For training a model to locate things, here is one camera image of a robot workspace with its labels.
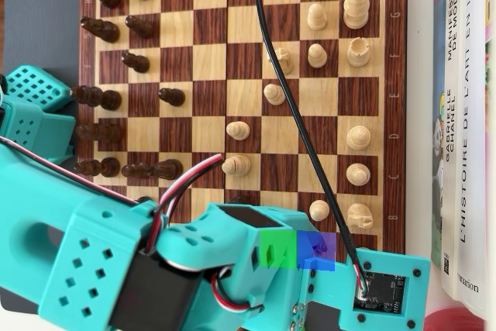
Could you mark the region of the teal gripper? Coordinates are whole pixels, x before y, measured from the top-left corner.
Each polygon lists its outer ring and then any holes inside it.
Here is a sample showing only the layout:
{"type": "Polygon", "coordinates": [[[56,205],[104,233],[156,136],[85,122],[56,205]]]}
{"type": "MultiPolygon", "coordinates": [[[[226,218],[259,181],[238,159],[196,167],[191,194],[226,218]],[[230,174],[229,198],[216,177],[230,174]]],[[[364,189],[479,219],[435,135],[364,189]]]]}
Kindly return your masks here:
{"type": "Polygon", "coordinates": [[[333,235],[303,212],[209,205],[201,215],[203,330],[305,331],[311,304],[351,313],[351,266],[334,261],[333,235]]]}

